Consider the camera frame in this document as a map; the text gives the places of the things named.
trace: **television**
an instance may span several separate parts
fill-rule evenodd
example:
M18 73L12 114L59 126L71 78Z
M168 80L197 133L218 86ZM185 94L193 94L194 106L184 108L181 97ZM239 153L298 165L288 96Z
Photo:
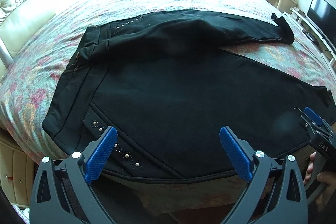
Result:
M307 17L315 23L336 50L336 9L325 0L312 0Z

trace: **blue textured pad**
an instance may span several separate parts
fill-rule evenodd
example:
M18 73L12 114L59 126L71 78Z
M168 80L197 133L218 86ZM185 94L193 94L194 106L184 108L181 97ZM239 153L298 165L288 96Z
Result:
M248 183L253 177L251 160L225 127L220 130L219 138L238 176Z
M109 158L114 145L117 143L117 130L111 127L105 137L98 144L96 150L86 162L85 180L91 184L93 180L99 178L99 175Z
M310 107L304 109L304 113L319 127L322 125L322 118L317 115Z

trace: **bedspread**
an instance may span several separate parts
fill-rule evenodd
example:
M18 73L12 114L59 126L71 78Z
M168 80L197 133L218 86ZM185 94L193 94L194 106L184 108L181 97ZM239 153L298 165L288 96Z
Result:
M0 81L0 119L21 148L37 163L45 155L66 155L43 131L59 77L87 26L149 12L197 9L242 15L274 24L282 14L265 0L79 0L52 18L21 49ZM226 50L279 69L311 85L325 85L336 95L336 82L316 47L287 18L293 45L281 43L226 47Z

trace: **bed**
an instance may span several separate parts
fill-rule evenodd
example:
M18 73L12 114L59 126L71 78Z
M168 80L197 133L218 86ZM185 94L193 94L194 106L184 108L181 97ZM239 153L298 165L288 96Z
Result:
M45 155L52 159L67 157L43 131L41 124L59 77L86 27L177 9L218 11L271 24L274 24L271 20L273 12L278 17L283 16L265 0L77 0L40 28L19 50L3 74L0 80L0 121L36 163ZM297 25L286 16L285 19L295 34L293 45L248 44L225 49L311 85L326 86L336 96L336 79L330 67ZM310 153L311 149L302 151L300 159L307 159Z

